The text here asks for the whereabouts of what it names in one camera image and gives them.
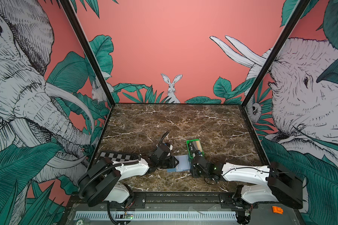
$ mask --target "checkerboard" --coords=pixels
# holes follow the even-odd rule
[[[137,155],[132,155],[132,154],[124,154],[122,152],[102,152],[100,153],[99,159],[97,162],[99,162],[102,158],[108,157],[112,161],[116,162],[125,162],[129,160],[136,160],[138,159]]]

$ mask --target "white cable tray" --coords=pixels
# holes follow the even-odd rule
[[[130,220],[124,219],[124,211],[110,212],[112,217],[117,220]],[[144,221],[144,220],[207,220],[207,221],[236,221],[235,212],[231,211],[128,211],[126,213],[133,214],[131,220]],[[77,211],[74,220],[80,218],[88,218],[90,220],[110,220],[108,213],[105,211]]]

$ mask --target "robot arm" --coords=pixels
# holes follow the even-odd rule
[[[117,183],[131,176],[142,176],[157,169],[175,168],[179,162],[170,154],[172,146],[162,143],[138,160],[116,162],[103,158],[87,171],[78,181],[79,197],[84,198],[90,207],[103,201],[116,201],[122,208],[129,207],[134,201],[134,193],[125,184]],[[256,202],[280,202],[290,208],[301,209],[302,181],[283,165],[272,162],[270,166],[243,166],[230,163],[211,163],[203,156],[191,151],[194,178],[204,177],[215,182],[241,181],[254,185],[238,185],[229,203],[242,211],[237,212],[237,220],[247,224],[250,220],[249,209]]]
[[[170,154],[172,146],[162,143],[165,133],[157,148],[138,160],[116,162],[103,158],[89,169],[78,181],[79,197],[86,200],[90,207],[102,201],[116,201],[127,207],[134,198],[133,191],[117,182],[132,176],[153,173],[157,169],[175,168],[179,161]]]

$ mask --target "orange object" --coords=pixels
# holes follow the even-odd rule
[[[283,214],[283,209],[277,206],[272,206],[273,207],[273,212],[274,213],[279,213],[279,214]]]

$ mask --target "elephant ear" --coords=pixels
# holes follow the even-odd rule
[[[37,0],[0,0],[0,16],[13,32],[31,65],[44,74],[50,62],[54,32]]]

